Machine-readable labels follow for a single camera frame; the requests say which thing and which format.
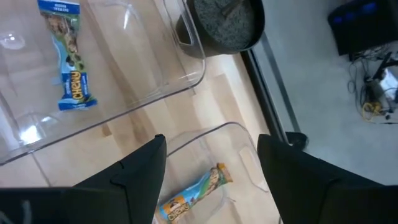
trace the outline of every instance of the black object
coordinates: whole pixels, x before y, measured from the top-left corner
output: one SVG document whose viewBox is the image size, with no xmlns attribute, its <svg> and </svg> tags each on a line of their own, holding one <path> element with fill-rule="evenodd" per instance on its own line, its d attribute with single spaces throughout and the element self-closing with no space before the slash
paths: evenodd
<svg viewBox="0 0 398 224">
<path fill-rule="evenodd" d="M 250 49 L 260 40 L 261 35 L 264 32 L 265 28 L 264 8 L 262 6 L 261 0 L 244 0 L 244 1 L 233 0 L 237 2 L 236 5 L 234 4 L 234 2 L 232 2 L 231 3 L 232 6 L 231 4 L 225 6 L 228 7 L 228 9 L 232 8 L 231 11 L 228 12 L 229 16 L 234 16 L 234 13 L 237 11 L 236 8 L 240 7 L 239 4 L 250 4 L 252 11 L 254 13 L 255 26 L 253 28 L 254 30 L 251 31 L 252 38 L 244 47 L 238 47 L 238 48 L 228 46 L 224 43 L 226 42 L 226 40 L 231 38 L 230 36 L 228 36 L 228 34 L 224 34 L 222 40 L 223 42 L 220 42 L 220 38 L 218 38 L 219 40 L 217 40 L 214 34 L 209 33 L 209 29 L 211 29 L 210 27 L 217 27 L 218 25 L 214 24 L 213 26 L 205 26 L 203 24 L 203 18 L 201 18 L 199 13 L 197 12 L 197 8 L 195 7 L 195 1 L 196 0 L 188 0 L 187 6 L 191 12 L 193 22 L 195 23 L 195 27 L 197 28 L 197 32 L 201 40 L 206 57 L 211 57 L 220 54 L 236 54 L 238 52 Z M 239 23 L 240 20 L 241 19 L 236 18 L 234 21 Z M 176 30 L 181 42 L 183 42 L 184 44 L 191 44 L 190 34 L 188 33 L 187 28 L 185 27 L 183 17 L 180 17 L 179 20 L 177 21 Z M 199 54 L 198 52 L 192 51 L 183 46 L 182 49 L 186 54 L 192 57 L 196 58 L 201 57 L 201 54 Z"/>
<path fill-rule="evenodd" d="M 354 54 L 398 39 L 396 0 L 354 0 L 328 17 L 340 55 Z"/>
<path fill-rule="evenodd" d="M 381 81 L 383 79 L 382 74 L 384 72 L 384 69 L 390 67 L 390 66 L 395 66 L 398 65 L 397 61 L 389 62 L 391 58 L 391 52 L 387 53 L 386 56 L 383 58 L 383 61 L 381 62 L 379 68 L 377 69 L 376 73 L 373 75 L 372 79 L 373 80 L 378 80 Z"/>
<path fill-rule="evenodd" d="M 284 224 L 398 223 L 398 186 L 383 186 L 265 134 L 257 151 Z"/>
<path fill-rule="evenodd" d="M 0 223 L 151 223 L 165 161 L 157 135 L 74 187 L 1 189 Z"/>
<path fill-rule="evenodd" d="M 309 144 L 310 140 L 303 133 L 286 132 L 286 137 L 291 146 L 303 151 Z"/>
</svg>

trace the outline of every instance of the snack bar wrapper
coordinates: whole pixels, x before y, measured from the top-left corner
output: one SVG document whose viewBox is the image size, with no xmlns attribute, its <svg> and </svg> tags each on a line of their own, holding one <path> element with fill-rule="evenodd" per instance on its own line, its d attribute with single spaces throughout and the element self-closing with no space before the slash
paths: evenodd
<svg viewBox="0 0 398 224">
<path fill-rule="evenodd" d="M 88 91 L 85 64 L 76 41 L 80 25 L 80 5 L 48 0 L 38 0 L 37 3 L 58 51 L 60 79 L 65 92 L 58 101 L 59 109 L 84 110 L 96 105 L 97 100 Z"/>
<path fill-rule="evenodd" d="M 225 164 L 218 163 L 197 183 L 163 204 L 159 208 L 162 218 L 168 223 L 177 223 L 197 202 L 228 182 L 232 182 L 232 178 Z"/>
</svg>

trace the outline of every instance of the black electronic device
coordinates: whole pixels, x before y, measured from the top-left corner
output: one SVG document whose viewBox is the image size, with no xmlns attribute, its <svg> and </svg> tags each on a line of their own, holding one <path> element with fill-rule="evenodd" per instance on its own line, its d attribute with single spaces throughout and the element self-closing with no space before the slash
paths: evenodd
<svg viewBox="0 0 398 224">
<path fill-rule="evenodd" d="M 340 55 L 398 40 L 398 1 L 354 0 L 328 16 Z"/>
</svg>

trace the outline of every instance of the plastic bin handle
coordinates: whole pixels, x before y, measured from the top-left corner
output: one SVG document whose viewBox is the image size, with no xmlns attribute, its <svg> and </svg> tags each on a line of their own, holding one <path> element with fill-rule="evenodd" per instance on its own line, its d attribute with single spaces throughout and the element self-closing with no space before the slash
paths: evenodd
<svg viewBox="0 0 398 224">
<path fill-rule="evenodd" d="M 175 25 L 172 22 L 172 17 L 170 16 L 169 11 L 167 10 L 167 4 L 166 4 L 165 1 L 167 1 L 167 0 L 164 0 L 163 3 L 164 3 L 165 8 L 166 8 L 167 16 L 170 19 L 170 25 L 172 26 L 172 30 L 173 30 L 172 32 L 173 32 L 173 36 L 174 36 L 174 39 L 176 40 L 176 42 L 178 44 L 180 44 L 180 45 L 186 45 L 186 46 L 193 46 L 196 43 L 200 44 L 200 42 L 199 42 L 199 40 L 197 38 L 196 28 L 195 28 L 195 25 L 194 25 L 194 23 L 192 21 L 192 17 L 190 15 L 190 11 L 189 11 L 189 8 L 187 6 L 187 3 L 185 1 L 183 1 L 183 0 L 175 0 L 177 2 L 178 8 L 180 9 L 180 12 L 181 12 L 180 18 L 182 19 L 183 25 L 185 26 L 185 29 L 188 32 L 188 36 L 189 36 L 189 39 L 190 39 L 189 43 L 182 42 L 180 40 L 180 37 L 179 37 L 178 32 L 176 30 L 176 27 L 175 27 Z"/>
<path fill-rule="evenodd" d="M 242 163 L 244 164 L 252 183 L 261 190 L 269 192 L 269 187 L 264 178 L 264 174 L 262 173 L 261 166 L 259 165 L 260 160 L 256 152 L 254 152 L 254 149 L 246 146 L 239 151 L 239 155 L 241 156 Z"/>
</svg>

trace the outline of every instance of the gray floor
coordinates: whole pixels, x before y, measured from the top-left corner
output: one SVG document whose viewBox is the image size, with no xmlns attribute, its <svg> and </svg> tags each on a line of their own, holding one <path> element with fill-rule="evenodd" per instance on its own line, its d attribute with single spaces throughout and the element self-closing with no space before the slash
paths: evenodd
<svg viewBox="0 0 398 224">
<path fill-rule="evenodd" d="M 346 88 L 349 62 L 338 56 L 326 21 L 343 1 L 263 1 L 267 38 L 300 129 L 310 138 L 307 152 L 382 184 L 398 184 L 398 125 L 364 122 Z M 255 49 L 260 58 L 262 47 Z M 261 66 L 290 130 L 272 70 L 265 61 Z"/>
</svg>

